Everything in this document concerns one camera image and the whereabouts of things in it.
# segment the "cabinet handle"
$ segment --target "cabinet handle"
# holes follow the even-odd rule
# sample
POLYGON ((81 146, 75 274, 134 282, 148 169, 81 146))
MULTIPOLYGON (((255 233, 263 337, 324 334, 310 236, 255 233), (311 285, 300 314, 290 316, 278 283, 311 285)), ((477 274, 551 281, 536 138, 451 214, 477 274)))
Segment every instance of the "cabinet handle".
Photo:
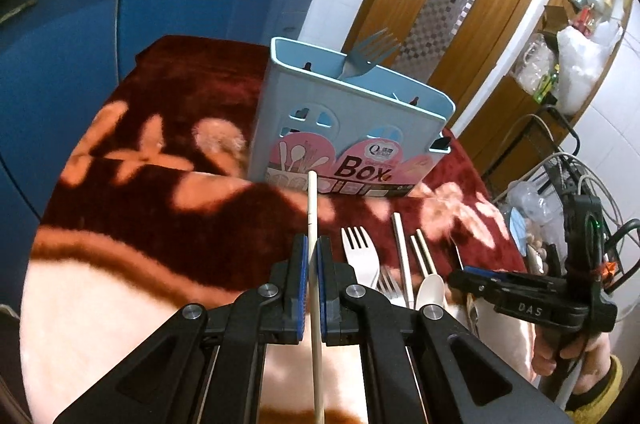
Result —
POLYGON ((2 25, 3 23, 6 23, 9 19, 17 16, 21 12, 24 12, 26 9, 33 7, 37 2, 38 0, 28 0, 28 1, 25 1, 23 4, 15 7, 15 9, 9 10, 6 14, 0 16, 0 25, 2 25))

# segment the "black wristband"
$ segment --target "black wristband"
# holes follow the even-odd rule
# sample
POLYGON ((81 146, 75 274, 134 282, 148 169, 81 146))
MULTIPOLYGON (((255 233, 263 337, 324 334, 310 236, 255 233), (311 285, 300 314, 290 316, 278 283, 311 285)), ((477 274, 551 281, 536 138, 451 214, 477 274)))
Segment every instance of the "black wristband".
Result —
POLYGON ((607 375, 597 381, 589 391, 580 393, 579 395, 572 393, 564 409, 567 411, 576 411, 578 408, 586 406, 596 400, 607 389, 609 381, 614 375, 616 375, 616 362, 612 360, 607 375))

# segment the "blanket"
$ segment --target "blanket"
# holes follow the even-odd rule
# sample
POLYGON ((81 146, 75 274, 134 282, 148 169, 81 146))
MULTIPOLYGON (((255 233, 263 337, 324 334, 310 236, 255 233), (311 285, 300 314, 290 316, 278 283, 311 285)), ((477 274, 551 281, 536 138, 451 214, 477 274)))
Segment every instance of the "blanket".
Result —
MULTIPOLYGON (((23 296, 35 422, 52 422, 178 307, 217 307, 266 282, 306 231, 306 193, 244 179, 268 58, 263 46, 159 39, 78 142, 36 234, 23 296)), ((453 242, 465 265, 524 270, 487 196, 453 139, 408 197, 322 195, 319 234, 345 261, 340 227, 362 226, 380 263, 397 270, 398 211, 408 234, 422 229, 445 278, 457 263, 453 242)), ((418 285, 413 256, 410 264, 418 285)), ((308 344, 269 347, 260 422, 312 422, 308 344)), ((366 422, 353 348, 326 351, 328 423, 366 422)))

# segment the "screw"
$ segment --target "screw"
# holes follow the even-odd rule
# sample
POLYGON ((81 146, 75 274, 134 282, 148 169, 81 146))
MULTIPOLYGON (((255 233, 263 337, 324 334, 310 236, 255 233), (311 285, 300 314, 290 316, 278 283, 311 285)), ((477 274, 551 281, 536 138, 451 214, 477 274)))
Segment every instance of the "screw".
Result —
POLYGON ((422 309, 422 313, 424 314, 424 317, 433 321, 439 320, 444 315, 442 307, 438 305, 427 305, 422 309))
POLYGON ((347 295, 352 298, 362 298, 366 290, 362 285, 349 285, 347 287, 347 295))
POLYGON ((202 315, 202 307, 200 305, 187 305, 182 309, 182 317, 185 319, 197 319, 202 315))
POLYGON ((278 287, 273 283, 265 283, 258 287, 258 294, 263 298, 273 298, 278 293, 278 287))

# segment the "fork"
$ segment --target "fork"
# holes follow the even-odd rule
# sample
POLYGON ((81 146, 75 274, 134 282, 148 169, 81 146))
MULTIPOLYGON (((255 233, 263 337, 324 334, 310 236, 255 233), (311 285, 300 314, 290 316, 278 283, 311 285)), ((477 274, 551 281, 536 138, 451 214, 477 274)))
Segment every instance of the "fork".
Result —
POLYGON ((380 278, 378 279, 378 292, 385 295, 392 305, 406 308, 404 293, 396 279, 389 272, 388 267, 380 267, 380 278))
POLYGON ((393 54, 398 48, 400 48, 398 40, 394 36, 387 34, 386 27, 383 28, 354 45, 344 60, 342 73, 338 80, 364 75, 393 54))
POLYGON ((360 285, 375 288, 380 276, 380 260, 364 227, 340 229, 347 263, 353 267, 360 285))

